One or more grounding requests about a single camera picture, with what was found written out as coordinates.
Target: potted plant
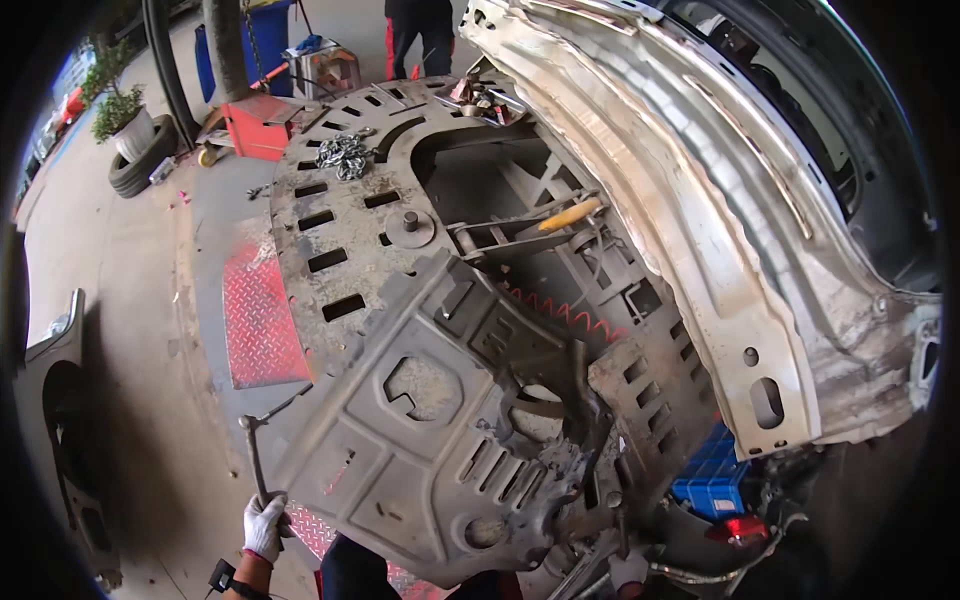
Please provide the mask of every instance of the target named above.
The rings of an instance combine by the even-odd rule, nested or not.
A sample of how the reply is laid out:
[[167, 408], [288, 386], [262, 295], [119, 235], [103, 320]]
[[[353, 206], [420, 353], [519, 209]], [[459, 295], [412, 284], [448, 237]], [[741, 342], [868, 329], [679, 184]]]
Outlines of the potted plant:
[[132, 50], [125, 39], [115, 46], [96, 51], [96, 62], [84, 81], [81, 100], [87, 108], [101, 92], [107, 98], [97, 105], [97, 116], [90, 130], [98, 144], [112, 139], [127, 162], [136, 161], [154, 139], [154, 120], [143, 106], [143, 88], [120, 89], [120, 76], [130, 63]]

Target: yellow handle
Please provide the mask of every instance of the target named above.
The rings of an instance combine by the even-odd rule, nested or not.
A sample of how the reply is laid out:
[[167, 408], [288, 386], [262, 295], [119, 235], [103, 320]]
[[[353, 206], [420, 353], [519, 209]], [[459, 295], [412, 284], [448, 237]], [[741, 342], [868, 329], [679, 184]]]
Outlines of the yellow handle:
[[577, 221], [580, 221], [599, 207], [600, 199], [594, 196], [589, 200], [571, 206], [567, 210], [557, 213], [552, 217], [543, 219], [537, 223], [537, 230], [542, 231], [543, 233], [553, 233], [554, 231], [558, 231], [568, 225], [572, 225]]

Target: stacked tires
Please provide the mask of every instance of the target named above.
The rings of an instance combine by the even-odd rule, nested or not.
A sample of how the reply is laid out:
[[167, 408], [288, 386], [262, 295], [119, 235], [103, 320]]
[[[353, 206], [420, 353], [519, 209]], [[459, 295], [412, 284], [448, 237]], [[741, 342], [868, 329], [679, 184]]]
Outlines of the stacked tires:
[[132, 198], [150, 185], [150, 174], [160, 162], [177, 153], [177, 130], [169, 114], [154, 119], [154, 141], [134, 162], [117, 154], [110, 163], [108, 179], [120, 198]]

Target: gloved hand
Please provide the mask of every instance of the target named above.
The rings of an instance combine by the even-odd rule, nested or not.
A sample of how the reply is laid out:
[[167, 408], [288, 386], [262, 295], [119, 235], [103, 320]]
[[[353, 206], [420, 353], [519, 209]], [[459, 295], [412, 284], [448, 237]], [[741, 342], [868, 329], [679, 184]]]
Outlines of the gloved hand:
[[270, 564], [280, 556], [280, 529], [277, 522], [283, 515], [287, 496], [274, 497], [265, 510], [260, 507], [256, 494], [250, 499], [243, 512], [244, 550], [251, 550]]
[[647, 580], [649, 563], [643, 554], [649, 547], [648, 544], [640, 545], [631, 540], [630, 554], [627, 555], [626, 560], [620, 560], [615, 554], [607, 559], [610, 564], [610, 583], [613, 584], [613, 589], [620, 590], [631, 582], [642, 584]]

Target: white flower pot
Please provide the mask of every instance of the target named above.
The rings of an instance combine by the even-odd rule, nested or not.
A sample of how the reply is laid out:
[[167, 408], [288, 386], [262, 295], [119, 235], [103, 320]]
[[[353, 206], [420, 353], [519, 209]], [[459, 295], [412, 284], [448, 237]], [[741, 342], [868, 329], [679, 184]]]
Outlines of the white flower pot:
[[146, 107], [141, 107], [133, 120], [111, 138], [116, 144], [117, 152], [127, 162], [134, 162], [147, 150], [150, 142], [154, 141], [154, 119], [150, 117]]

